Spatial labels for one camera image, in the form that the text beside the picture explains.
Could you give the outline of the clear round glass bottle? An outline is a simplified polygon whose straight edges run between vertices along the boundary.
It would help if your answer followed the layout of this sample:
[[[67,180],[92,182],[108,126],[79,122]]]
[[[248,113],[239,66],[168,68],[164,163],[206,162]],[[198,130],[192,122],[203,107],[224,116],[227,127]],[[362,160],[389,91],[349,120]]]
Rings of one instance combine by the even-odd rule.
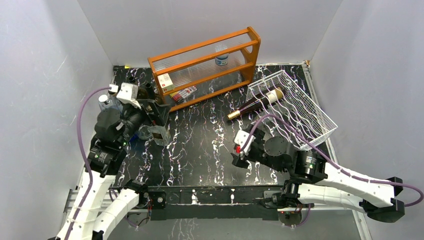
[[[142,125],[135,134],[140,140],[147,141],[153,137],[153,134],[149,130],[149,126]]]

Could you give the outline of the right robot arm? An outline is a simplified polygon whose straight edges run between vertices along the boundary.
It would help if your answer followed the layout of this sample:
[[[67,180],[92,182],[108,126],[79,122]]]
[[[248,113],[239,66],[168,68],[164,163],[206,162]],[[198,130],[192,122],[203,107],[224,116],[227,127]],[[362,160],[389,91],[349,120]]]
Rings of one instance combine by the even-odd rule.
[[[402,179],[391,177],[383,183],[367,175],[356,179],[347,169],[337,169],[316,151],[298,150],[281,136],[264,137],[260,129],[252,136],[247,129],[239,130],[232,154],[236,167],[246,169],[250,162],[260,163],[289,175],[281,191],[264,192],[260,201],[264,207],[322,204],[355,210],[383,223],[394,223],[405,215],[405,204],[395,198],[403,190],[397,186]]]

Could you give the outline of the brown wine bottle silver cap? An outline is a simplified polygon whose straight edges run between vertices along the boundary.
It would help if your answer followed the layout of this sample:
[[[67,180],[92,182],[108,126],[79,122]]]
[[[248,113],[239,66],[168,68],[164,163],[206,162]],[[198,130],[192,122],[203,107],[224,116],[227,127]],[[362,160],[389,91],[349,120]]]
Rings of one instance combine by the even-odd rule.
[[[128,83],[131,83],[131,84],[133,84],[137,81],[133,76],[128,77],[127,80],[128,80]]]

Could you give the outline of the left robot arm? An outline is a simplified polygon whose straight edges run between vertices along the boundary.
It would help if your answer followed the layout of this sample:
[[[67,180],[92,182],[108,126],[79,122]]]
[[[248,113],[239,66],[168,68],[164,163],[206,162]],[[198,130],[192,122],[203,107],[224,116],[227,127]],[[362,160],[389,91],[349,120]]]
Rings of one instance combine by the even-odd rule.
[[[154,127],[162,127],[168,119],[170,106],[151,99],[143,100],[148,107],[137,108],[131,104],[106,108],[97,116],[88,153],[83,153],[85,170],[73,206],[55,240],[106,240],[117,224],[132,209],[147,211],[166,207],[166,193],[151,191],[146,183],[129,180],[117,197],[101,211],[107,192],[111,189],[124,159],[131,138],[140,127],[150,121]]]

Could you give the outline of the blue square glass bottle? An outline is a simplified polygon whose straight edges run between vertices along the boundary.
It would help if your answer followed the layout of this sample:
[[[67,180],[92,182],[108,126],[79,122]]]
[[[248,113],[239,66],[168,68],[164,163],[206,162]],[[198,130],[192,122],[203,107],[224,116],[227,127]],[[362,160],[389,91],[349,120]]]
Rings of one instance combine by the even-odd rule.
[[[117,109],[120,113],[123,112],[123,106],[115,96],[106,94],[100,95],[98,97],[98,105],[101,111],[106,109]]]

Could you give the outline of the dark green wine bottle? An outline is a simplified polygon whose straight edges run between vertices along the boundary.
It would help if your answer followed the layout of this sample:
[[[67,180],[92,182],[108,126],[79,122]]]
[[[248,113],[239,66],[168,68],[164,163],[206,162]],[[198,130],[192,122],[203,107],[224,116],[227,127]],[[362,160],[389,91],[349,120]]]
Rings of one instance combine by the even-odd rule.
[[[156,100],[156,93],[151,83],[148,82],[145,84],[145,91],[149,99]]]

